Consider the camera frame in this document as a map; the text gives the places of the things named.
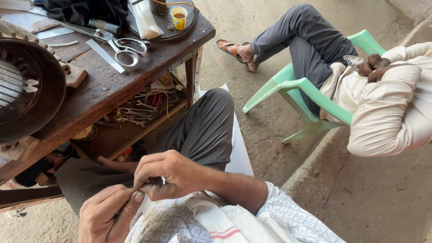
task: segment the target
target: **white patterned shirt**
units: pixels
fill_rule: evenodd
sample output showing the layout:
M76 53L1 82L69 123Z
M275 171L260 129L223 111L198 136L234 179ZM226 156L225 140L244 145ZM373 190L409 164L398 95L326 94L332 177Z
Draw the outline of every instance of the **white patterned shirt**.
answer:
M304 243L344 243L333 231L315 216L298 206L290 196L266 182L269 195L256 216L272 212L288 224L287 231ZM216 195L212 195L221 205L226 205ZM212 243L209 232L194 219L194 214L186 207L189 194L178 199L167 199L149 212L141 215L132 227L125 243Z

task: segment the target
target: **chair leg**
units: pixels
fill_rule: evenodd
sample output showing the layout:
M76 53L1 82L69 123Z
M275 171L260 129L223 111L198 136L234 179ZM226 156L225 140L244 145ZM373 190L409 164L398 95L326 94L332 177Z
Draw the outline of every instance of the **chair leg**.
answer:
M292 143L294 141L300 140L302 138L314 135L316 133L326 131L332 128L337 128L344 126L343 124L333 123L326 120L320 120L319 122L313 122L310 124L305 124L305 128L301 131L294 133L293 135L282 140L283 144Z
M263 101L265 98L269 97L271 94L276 92L279 88L280 88L279 84L276 83L276 81L274 81L273 78L271 78L246 103L246 105L243 107L243 112L247 113L250 109L252 109L259 102Z

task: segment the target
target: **dark trousers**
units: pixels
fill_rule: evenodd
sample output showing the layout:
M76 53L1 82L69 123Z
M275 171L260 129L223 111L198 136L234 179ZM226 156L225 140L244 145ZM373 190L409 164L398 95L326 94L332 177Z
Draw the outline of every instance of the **dark trousers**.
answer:
M232 151L233 120L231 95L223 89L209 90L171 127L157 134L156 152L173 149L200 165L225 170ZM55 176L76 215L87 199L104 188L133 186L133 174L86 159L69 159Z
M287 47L295 78L306 77L317 89L332 75L332 63L347 65L343 56L358 56L351 41L310 4L295 5L251 41L251 49L259 63ZM308 108L319 114L320 107L302 90L300 92Z

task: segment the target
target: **man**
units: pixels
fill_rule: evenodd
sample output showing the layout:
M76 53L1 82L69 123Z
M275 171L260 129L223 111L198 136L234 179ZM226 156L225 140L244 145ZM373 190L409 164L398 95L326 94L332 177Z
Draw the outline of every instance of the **man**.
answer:
M296 79L306 77L325 96L354 114L348 150L358 156L389 156L432 139L432 42L396 47L382 57L358 57L313 6L292 7L275 24L242 46L217 46L249 71L289 47ZM338 122L302 90L308 108Z
M69 159L56 177L80 217L78 242L343 242L271 183L223 172L233 115L231 96L210 90L157 137L168 151L139 163ZM130 231L144 193L159 201Z

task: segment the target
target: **beige shirt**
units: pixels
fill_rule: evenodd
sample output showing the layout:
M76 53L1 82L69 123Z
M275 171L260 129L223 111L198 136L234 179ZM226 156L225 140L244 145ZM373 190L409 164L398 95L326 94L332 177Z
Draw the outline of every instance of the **beige shirt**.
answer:
M356 69L363 59L345 56L350 65L332 64L333 75L320 89L354 114L348 149L360 156L397 154L432 138L432 42L395 47L382 57L412 66L392 68L381 81L367 84ZM341 123L323 109L320 118Z

